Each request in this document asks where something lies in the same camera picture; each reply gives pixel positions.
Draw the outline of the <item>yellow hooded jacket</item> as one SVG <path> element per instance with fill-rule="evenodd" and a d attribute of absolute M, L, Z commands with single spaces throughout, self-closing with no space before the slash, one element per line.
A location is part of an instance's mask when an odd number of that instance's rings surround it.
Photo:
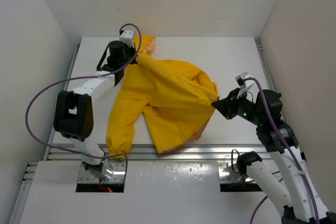
<path fill-rule="evenodd" d="M 187 61 L 153 59 L 154 36 L 136 36 L 134 42 L 140 47 L 137 63 L 126 67 L 109 116 L 109 154 L 130 151 L 141 115 L 158 153 L 199 140 L 214 113 L 212 103 L 219 99 L 216 83 Z"/>

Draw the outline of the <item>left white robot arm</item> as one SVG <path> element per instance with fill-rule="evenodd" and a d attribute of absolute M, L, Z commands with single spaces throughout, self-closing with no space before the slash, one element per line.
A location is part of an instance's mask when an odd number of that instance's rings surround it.
<path fill-rule="evenodd" d="M 135 52 L 133 39 L 119 38 L 108 43 L 93 78 L 73 90 L 58 94 L 54 130 L 70 140 L 86 166 L 101 166 L 105 156 L 98 144 L 90 139 L 94 127 L 92 104 L 121 81 L 128 64 L 136 63 Z"/>

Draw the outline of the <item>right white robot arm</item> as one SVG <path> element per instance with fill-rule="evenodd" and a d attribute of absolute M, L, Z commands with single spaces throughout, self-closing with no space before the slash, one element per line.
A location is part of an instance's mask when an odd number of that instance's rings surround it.
<path fill-rule="evenodd" d="M 246 94 L 239 97 L 239 92 L 239 88 L 231 91 L 212 106 L 228 120 L 240 116 L 257 126 L 258 139 L 277 165 L 284 183 L 268 171 L 254 151 L 238 157 L 239 173 L 257 183 L 276 207 L 281 223 L 335 223 L 335 214 L 327 209 L 312 184 L 292 128 L 281 119 L 281 94 L 263 90 L 256 102 L 251 102 Z"/>

